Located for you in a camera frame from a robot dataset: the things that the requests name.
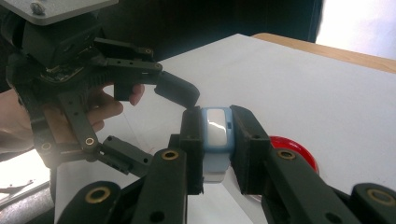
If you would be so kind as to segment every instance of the wooden table edge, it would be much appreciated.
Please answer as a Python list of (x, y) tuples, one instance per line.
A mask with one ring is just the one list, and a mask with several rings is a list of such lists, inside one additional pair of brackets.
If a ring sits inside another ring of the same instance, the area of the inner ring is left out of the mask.
[(253, 37), (283, 45), (289, 48), (298, 49), (317, 55), (333, 58), (339, 61), (354, 63), (365, 67), (374, 68), (380, 71), (396, 74), (396, 61), (392, 59), (375, 57), (368, 54), (362, 54), (345, 49), (336, 49), (323, 45), (305, 42), (302, 40), (292, 39), (280, 35), (271, 35), (267, 33), (256, 34)]

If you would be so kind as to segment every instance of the silver screw head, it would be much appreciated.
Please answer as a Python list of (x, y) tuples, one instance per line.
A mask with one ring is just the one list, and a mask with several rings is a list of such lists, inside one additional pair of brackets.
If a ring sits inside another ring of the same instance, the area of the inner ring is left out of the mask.
[(42, 16), (45, 14), (46, 8), (42, 3), (34, 1), (30, 4), (30, 9), (32, 9), (33, 14), (37, 16)]

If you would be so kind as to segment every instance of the white surface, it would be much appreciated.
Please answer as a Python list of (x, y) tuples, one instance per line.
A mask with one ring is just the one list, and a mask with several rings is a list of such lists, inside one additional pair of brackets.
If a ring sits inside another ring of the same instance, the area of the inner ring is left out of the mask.
[(9, 200), (20, 197), (23, 193), (26, 193), (31, 189), (47, 183), (50, 178), (50, 170), (44, 165), (36, 151), (31, 150), (13, 158), (12, 160), (0, 162), (0, 177), (0, 189), (6, 189), (9, 187), (16, 188), (30, 183), (16, 193), (0, 193), (0, 205), (2, 205), (4, 203), (8, 203)]
[[(288, 137), (308, 148), (329, 185), (347, 193), (362, 182), (396, 189), (396, 75), (242, 35), (176, 56), (162, 65), (198, 87), (201, 97), (197, 104), (201, 107), (243, 106), (254, 113), (268, 134)], [(167, 146), (171, 133), (179, 133), (183, 111), (147, 86), (139, 105), (125, 104), (123, 114), (108, 120), (99, 135), (113, 134), (154, 153)], [(63, 183), (57, 185), (62, 194), (57, 195), (56, 216), (85, 183), (114, 178), (110, 169), (103, 167), (66, 164), (61, 168), (65, 175), (58, 176)], [(212, 195), (211, 190), (222, 188), (208, 187), (204, 196), (209, 198), (189, 201), (189, 216), (205, 214), (211, 220), (189, 217), (189, 223), (222, 223), (220, 218), (227, 216), (241, 218), (237, 223), (249, 223), (246, 214), (253, 223), (264, 220), (260, 205), (241, 197), (230, 177), (223, 185), (242, 209), (216, 209), (213, 202), (232, 198), (228, 193)]]
[(396, 60), (396, 1), (324, 0), (317, 43)]

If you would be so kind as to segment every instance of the black metal bracket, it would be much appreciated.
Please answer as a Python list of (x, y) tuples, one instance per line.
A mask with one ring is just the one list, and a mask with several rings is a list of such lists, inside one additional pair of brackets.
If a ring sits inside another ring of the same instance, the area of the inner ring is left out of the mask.
[(58, 223), (186, 223), (187, 155), (177, 148), (158, 151), (148, 174), (125, 189), (111, 182), (83, 188)]
[[(156, 85), (157, 94), (186, 108), (198, 100), (198, 89), (163, 71), (151, 49), (97, 38), (100, 24), (91, 13), (48, 26), (33, 25), (12, 12), (4, 21), (3, 36), (20, 49), (9, 57), (7, 82), (30, 116), (35, 149), (49, 168), (103, 159), (102, 145), (85, 116), (89, 94), (97, 87), (113, 83), (114, 97), (121, 101), (129, 100), (135, 84)], [(48, 104), (62, 109), (77, 144), (56, 142), (42, 110)], [(124, 166), (117, 161), (107, 163)]]
[(351, 197), (329, 187), (295, 151), (274, 149), (251, 111), (233, 105), (232, 166), (241, 192), (262, 196), (268, 223), (396, 223), (396, 192), (357, 185)]

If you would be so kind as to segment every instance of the small white device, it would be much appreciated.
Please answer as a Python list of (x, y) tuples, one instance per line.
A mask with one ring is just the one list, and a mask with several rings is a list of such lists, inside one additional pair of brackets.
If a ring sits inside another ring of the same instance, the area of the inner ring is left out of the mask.
[(202, 108), (204, 162), (206, 183), (219, 183), (224, 179), (233, 155), (233, 114), (227, 107)]

